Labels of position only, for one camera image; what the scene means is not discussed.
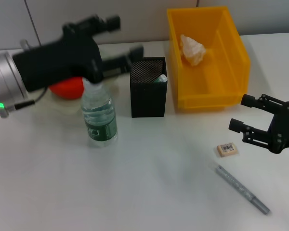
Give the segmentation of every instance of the gray marker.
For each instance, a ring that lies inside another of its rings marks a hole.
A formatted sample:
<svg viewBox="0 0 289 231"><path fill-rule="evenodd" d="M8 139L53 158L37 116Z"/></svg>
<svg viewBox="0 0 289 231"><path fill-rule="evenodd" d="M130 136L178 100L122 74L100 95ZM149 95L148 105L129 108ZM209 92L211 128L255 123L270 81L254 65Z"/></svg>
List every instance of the gray marker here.
<svg viewBox="0 0 289 231"><path fill-rule="evenodd" d="M267 215L270 212L270 210L267 206L265 206L251 191L249 191L243 184L241 184L236 178L234 178L222 166L218 165L215 168L215 172L218 175L220 175L225 181L227 181L232 187L234 187L242 196L244 196L249 202L251 202L263 214Z"/></svg>

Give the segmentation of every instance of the black mesh pencil holder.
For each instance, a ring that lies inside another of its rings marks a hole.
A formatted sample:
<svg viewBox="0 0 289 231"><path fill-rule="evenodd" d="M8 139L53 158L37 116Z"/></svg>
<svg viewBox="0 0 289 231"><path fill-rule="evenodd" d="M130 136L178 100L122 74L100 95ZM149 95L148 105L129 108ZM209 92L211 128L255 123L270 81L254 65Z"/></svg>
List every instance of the black mesh pencil holder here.
<svg viewBox="0 0 289 231"><path fill-rule="evenodd" d="M154 81L160 75L166 75L165 57L143 58L135 62L131 68L131 116L163 117L167 81Z"/></svg>

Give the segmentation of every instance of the black robotic gripper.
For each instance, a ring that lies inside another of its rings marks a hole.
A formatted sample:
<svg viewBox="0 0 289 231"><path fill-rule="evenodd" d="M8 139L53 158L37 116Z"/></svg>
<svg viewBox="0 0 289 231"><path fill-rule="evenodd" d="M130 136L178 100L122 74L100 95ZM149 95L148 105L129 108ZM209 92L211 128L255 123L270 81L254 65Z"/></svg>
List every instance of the black robotic gripper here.
<svg viewBox="0 0 289 231"><path fill-rule="evenodd" d="M263 94L260 98L244 95L241 104L256 107L274 114L268 131L259 130L231 119L229 129L243 133L243 142L267 148L275 154L289 148L289 102L283 102Z"/></svg>

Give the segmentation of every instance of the red ball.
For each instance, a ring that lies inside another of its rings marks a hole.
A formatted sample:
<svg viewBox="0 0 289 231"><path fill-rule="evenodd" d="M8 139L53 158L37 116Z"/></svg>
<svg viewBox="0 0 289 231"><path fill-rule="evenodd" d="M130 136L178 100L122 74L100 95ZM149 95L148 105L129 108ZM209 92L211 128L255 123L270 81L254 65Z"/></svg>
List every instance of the red ball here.
<svg viewBox="0 0 289 231"><path fill-rule="evenodd" d="M79 99L83 93L82 77L72 77L56 84L49 86L49 89L55 95L66 99L75 100Z"/></svg>

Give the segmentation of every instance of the barcode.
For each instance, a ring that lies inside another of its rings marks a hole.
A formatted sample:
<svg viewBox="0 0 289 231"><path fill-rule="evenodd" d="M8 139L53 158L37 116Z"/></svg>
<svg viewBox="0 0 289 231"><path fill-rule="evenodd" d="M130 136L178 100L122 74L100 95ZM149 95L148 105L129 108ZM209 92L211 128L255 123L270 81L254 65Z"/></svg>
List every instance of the barcode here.
<svg viewBox="0 0 289 231"><path fill-rule="evenodd" d="M233 151L233 150L234 150L232 144L224 144L224 145L221 146L221 148L222 148L222 150L223 150L224 152L226 152L226 151Z"/></svg>

